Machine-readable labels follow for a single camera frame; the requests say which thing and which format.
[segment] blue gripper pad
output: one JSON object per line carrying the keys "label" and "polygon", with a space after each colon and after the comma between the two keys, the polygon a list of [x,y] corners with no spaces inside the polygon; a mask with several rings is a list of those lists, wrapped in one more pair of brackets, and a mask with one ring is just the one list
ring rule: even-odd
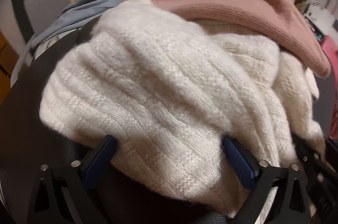
{"label": "blue gripper pad", "polygon": [[223,151],[226,159],[235,171],[242,186],[248,190],[254,190],[256,187],[256,173],[250,167],[244,156],[241,154],[236,145],[232,142],[231,138],[225,136],[222,141]]}

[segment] pile of clothes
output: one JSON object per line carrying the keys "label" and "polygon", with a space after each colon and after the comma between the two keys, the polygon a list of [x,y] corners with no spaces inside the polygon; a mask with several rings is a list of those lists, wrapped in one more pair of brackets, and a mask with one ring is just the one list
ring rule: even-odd
{"label": "pile of clothes", "polygon": [[57,64],[40,118],[90,147],[113,135],[121,172],[233,217],[249,192],[224,135],[272,166],[297,163],[291,131],[323,155],[313,73],[330,63],[291,0],[125,0]]}

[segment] cream sweater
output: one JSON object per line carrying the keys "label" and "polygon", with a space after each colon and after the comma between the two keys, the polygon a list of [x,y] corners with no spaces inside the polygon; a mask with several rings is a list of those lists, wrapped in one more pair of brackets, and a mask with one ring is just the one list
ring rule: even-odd
{"label": "cream sweater", "polygon": [[[162,195],[233,217],[248,191],[221,151],[223,135],[273,166],[296,161],[288,121],[295,133],[315,139],[316,147],[323,136],[312,121],[310,87],[295,57],[255,32],[200,24],[149,0],[107,11],[92,40],[57,64],[40,118],[91,147],[107,134],[115,136],[117,169]],[[245,34],[226,33],[236,30]],[[297,68],[283,62],[283,55]],[[292,87],[288,72],[297,81]],[[297,110],[290,106],[295,96]],[[307,112],[295,117],[304,105]]]}

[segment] metal bolt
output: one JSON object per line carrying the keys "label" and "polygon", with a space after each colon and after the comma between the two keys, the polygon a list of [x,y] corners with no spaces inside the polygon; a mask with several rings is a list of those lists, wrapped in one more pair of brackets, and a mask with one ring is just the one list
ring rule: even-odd
{"label": "metal bolt", "polygon": [[48,165],[47,164],[43,164],[40,169],[44,172],[45,170],[48,169]]}
{"label": "metal bolt", "polygon": [[266,160],[261,160],[258,162],[258,164],[264,168],[266,168],[267,166],[269,166],[269,162]]}
{"label": "metal bolt", "polygon": [[296,165],[296,164],[292,164],[292,165],[291,165],[291,168],[292,168],[293,170],[299,170],[299,166]]}
{"label": "metal bolt", "polygon": [[81,166],[81,161],[80,160],[75,160],[70,164],[73,168],[76,168],[78,166]]}
{"label": "metal bolt", "polygon": [[323,183],[323,181],[324,181],[324,175],[322,175],[321,173],[319,173],[318,176],[317,176],[317,180],[318,180],[320,183]]}

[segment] black table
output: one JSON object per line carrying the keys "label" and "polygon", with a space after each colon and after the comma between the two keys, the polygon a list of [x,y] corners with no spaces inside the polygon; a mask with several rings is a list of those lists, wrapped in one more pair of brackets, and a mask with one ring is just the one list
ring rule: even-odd
{"label": "black table", "polygon": [[[87,41],[96,21],[63,37],[22,74],[0,107],[0,177],[13,219],[25,224],[31,189],[42,164],[69,164],[69,140],[44,126],[38,116],[41,93],[56,63],[74,46]],[[320,99],[314,119],[327,135],[335,101],[333,72],[317,80]],[[171,200],[149,191],[110,166],[97,197],[112,223],[190,223],[208,210],[200,204]]]}

